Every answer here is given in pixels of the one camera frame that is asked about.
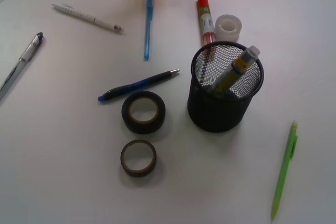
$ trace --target brown tape roll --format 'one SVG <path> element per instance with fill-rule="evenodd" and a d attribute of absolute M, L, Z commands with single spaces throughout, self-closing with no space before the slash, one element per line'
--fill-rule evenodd
<path fill-rule="evenodd" d="M 144 169 L 141 169 L 141 170 L 132 170 L 132 169 L 130 169 L 126 165 L 125 159 L 124 159 L 124 155 L 125 155 L 126 149 L 128 147 L 130 147 L 131 145 L 136 144 L 136 143 L 142 143 L 142 144 L 145 144 L 145 145 L 149 146 L 149 148 L 152 150 L 152 153 L 153 153 L 153 159 L 150 162 L 150 164 L 147 167 L 145 167 Z M 124 168 L 125 172 L 128 175 L 130 175 L 132 177 L 143 177 L 143 176 L 146 176 L 151 171 L 153 171 L 153 169 L 154 169 L 154 167 L 156 165 L 156 151 L 155 151 L 155 148 L 154 148 L 154 146 L 150 142 L 145 141 L 145 140 L 133 140 L 133 141 L 130 141 L 127 145 L 125 145 L 125 147 L 121 151 L 120 162 L 121 162 L 122 168 Z"/>

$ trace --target pen clip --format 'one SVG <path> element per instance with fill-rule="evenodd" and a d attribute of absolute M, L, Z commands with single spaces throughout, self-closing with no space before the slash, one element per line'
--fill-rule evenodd
<path fill-rule="evenodd" d="M 294 142 L 293 142 L 292 151 L 291 151 L 291 153 L 290 153 L 290 158 L 292 158 L 293 155 L 294 155 L 294 150 L 295 150 L 295 147 L 296 147 L 296 140 L 297 140 L 297 139 L 298 139 L 298 136 L 295 136 L 295 138 L 294 138 Z"/>

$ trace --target yellow highlighter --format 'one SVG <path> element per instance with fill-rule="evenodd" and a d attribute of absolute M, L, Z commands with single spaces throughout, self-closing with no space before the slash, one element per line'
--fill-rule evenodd
<path fill-rule="evenodd" d="M 224 96 L 225 92 L 246 73 L 247 69 L 258 59 L 260 51 L 255 46 L 246 48 L 241 55 L 229 65 L 208 89 L 215 97 Z"/>

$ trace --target black mesh pen holder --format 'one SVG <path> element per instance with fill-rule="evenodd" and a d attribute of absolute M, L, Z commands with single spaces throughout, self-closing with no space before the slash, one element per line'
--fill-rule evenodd
<path fill-rule="evenodd" d="M 245 49 L 238 43 L 217 41 L 202 47 L 193 58 L 188 111 L 190 118 L 202 129 L 224 132 L 235 127 L 242 120 L 252 97 L 261 88 L 264 70 L 257 60 L 222 98 L 207 92 Z"/>

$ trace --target pen tip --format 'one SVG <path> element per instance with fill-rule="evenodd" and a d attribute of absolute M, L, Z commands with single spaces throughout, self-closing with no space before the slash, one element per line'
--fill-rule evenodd
<path fill-rule="evenodd" d="M 175 69 L 175 70 L 170 71 L 170 73 L 177 73 L 179 71 L 180 71 L 179 69 Z"/>
<path fill-rule="evenodd" d="M 41 41 L 43 39 L 43 33 L 38 33 L 36 36 L 38 36 L 39 41 Z"/>
<path fill-rule="evenodd" d="M 105 98 L 104 98 L 104 96 L 103 96 L 103 95 L 101 95 L 100 97 L 98 97 L 98 101 L 100 101 L 100 102 L 103 102 L 103 101 L 105 101 Z"/>

